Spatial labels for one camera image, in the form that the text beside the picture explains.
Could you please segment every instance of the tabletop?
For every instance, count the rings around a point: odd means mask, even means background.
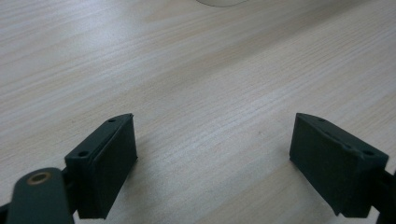
[[[396,170],[396,1],[0,2],[0,204],[102,122],[134,114],[138,161],[106,220],[375,223],[335,216],[290,162],[297,112]]]

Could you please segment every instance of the round object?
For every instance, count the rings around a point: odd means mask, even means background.
[[[212,7],[230,7],[247,0],[197,0],[200,3],[209,5]]]

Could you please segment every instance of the black bracket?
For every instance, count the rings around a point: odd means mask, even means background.
[[[396,178],[385,171],[389,156],[325,119],[297,114],[290,160],[330,205],[345,217],[396,223]]]
[[[76,211],[106,218],[137,159],[133,115],[107,120],[64,159],[62,171],[40,169],[17,182],[0,224],[70,224]]]

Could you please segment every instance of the light wood surface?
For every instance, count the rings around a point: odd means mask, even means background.
[[[0,2],[0,204],[130,112],[139,160],[77,223],[375,223],[336,217],[289,149],[303,112],[396,170],[396,1]]]

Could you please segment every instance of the wooden table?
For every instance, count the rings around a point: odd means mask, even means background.
[[[107,220],[375,223],[336,217],[289,161],[297,112],[396,170],[396,1],[0,3],[0,204],[106,119],[139,160]]]

